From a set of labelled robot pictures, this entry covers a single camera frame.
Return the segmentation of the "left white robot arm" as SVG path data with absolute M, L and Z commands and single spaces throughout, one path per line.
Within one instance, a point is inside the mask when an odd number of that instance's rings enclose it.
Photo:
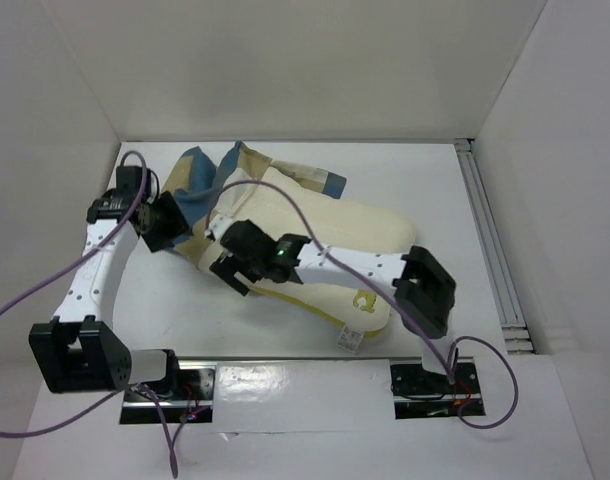
M 172 350 L 131 350 L 113 331 L 121 278 L 137 243 L 158 252 L 189 229 L 170 193 L 137 207 L 132 199 L 109 190 L 92 203 L 86 259 L 52 319 L 30 330 L 29 345 L 53 393 L 121 391 L 143 383 L 157 397 L 169 399 L 181 390 L 183 376 Z

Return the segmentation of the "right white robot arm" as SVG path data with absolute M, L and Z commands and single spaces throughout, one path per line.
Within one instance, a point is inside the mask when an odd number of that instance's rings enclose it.
M 223 253 L 210 266 L 212 273 L 242 295 L 251 283 L 331 285 L 366 290 L 394 309 L 407 330 L 425 347 L 421 379 L 433 392 L 445 391 L 456 379 L 451 348 L 450 316 L 456 282 L 425 248 L 407 253 L 372 253 L 319 245 L 312 238 L 285 234 L 275 240 L 260 231 L 238 232 L 240 224 L 218 234 L 205 232 Z

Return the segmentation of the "cream pillow with yellow edge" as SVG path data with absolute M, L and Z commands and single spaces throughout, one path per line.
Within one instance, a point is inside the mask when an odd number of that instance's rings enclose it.
M 248 179 L 240 169 L 235 171 L 226 181 L 231 188 L 219 196 L 213 215 L 250 220 L 274 239 L 283 234 L 316 235 L 323 247 L 311 244 L 307 249 L 314 259 L 306 264 L 324 271 L 308 274 L 302 284 L 269 279 L 244 284 L 357 332 L 376 335 L 385 328 L 392 307 L 331 259 L 376 282 L 384 268 L 383 256 L 402 254 L 415 242 L 413 222 L 392 210 L 308 190 L 274 167 L 262 180 L 277 186 L 278 192 L 258 184 L 234 184 Z

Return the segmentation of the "blue beige patchwork pillowcase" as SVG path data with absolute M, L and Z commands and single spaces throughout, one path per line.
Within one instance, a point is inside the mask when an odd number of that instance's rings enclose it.
M 189 232 L 173 240 L 173 251 L 197 265 L 209 246 L 203 230 L 216 192 L 230 180 L 260 180 L 270 167 L 301 187 L 333 199 L 342 196 L 347 182 L 345 177 L 327 170 L 275 160 L 242 141 L 235 142 L 218 164 L 201 147 L 193 147 L 181 155 L 163 187 L 172 194 L 190 226 Z

